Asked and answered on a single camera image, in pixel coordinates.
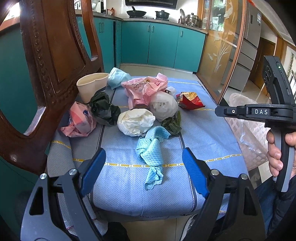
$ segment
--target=range hood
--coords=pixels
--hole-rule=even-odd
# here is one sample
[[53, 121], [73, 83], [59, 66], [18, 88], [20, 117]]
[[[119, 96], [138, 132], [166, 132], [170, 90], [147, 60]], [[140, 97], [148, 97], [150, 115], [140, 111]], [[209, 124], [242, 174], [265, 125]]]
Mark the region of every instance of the range hood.
[[155, 6], [176, 9], [177, 0], [126, 0], [126, 6]]

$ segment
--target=kitchen cabinet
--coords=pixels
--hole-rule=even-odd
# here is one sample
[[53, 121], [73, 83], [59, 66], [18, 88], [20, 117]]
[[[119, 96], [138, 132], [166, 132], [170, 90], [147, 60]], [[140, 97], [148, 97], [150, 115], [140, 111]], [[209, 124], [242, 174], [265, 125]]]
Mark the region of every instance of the kitchen cabinet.
[[[87, 51], [87, 54], [89, 55], [89, 57], [91, 57], [89, 43], [86, 37], [82, 17], [77, 17], [77, 23], [83, 45]], [[105, 18], [94, 18], [94, 23], [102, 50], [104, 71], [106, 73], [109, 73], [114, 67], [113, 20]]]
[[180, 27], [151, 23], [148, 64], [174, 67]]
[[122, 22], [121, 60], [147, 64], [151, 22]]
[[113, 20], [94, 18], [94, 24], [102, 50], [104, 71], [105, 73], [110, 73], [114, 67]]
[[197, 72], [205, 42], [205, 34], [180, 27], [175, 69]]
[[121, 64], [121, 21], [116, 21], [116, 67]]

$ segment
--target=gripper handle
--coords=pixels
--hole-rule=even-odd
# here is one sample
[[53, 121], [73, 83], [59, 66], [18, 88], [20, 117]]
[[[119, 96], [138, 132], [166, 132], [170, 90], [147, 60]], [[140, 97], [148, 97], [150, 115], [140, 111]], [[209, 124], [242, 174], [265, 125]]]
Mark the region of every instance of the gripper handle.
[[281, 150], [281, 161], [283, 163], [283, 169], [279, 172], [277, 177], [273, 177], [275, 183], [275, 189], [279, 192], [287, 192], [289, 188], [289, 181], [292, 173], [295, 148], [289, 146], [285, 141], [285, 136], [288, 133], [292, 133], [295, 130], [291, 129], [278, 129], [272, 128], [271, 132], [274, 135], [275, 145]]

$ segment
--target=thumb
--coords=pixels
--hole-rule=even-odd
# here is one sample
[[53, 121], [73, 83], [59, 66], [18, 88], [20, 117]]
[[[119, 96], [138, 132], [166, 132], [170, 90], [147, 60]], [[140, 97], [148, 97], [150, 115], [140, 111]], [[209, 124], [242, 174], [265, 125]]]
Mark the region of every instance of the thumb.
[[289, 146], [296, 146], [296, 132], [286, 134], [285, 141]]

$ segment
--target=camera lens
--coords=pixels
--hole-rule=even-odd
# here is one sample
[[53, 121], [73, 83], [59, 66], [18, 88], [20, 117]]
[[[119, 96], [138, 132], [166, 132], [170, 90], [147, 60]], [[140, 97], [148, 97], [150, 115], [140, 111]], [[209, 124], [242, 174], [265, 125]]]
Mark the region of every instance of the camera lens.
[[266, 69], [267, 69], [268, 75], [271, 77], [271, 70], [270, 70], [269, 66], [266, 66]]

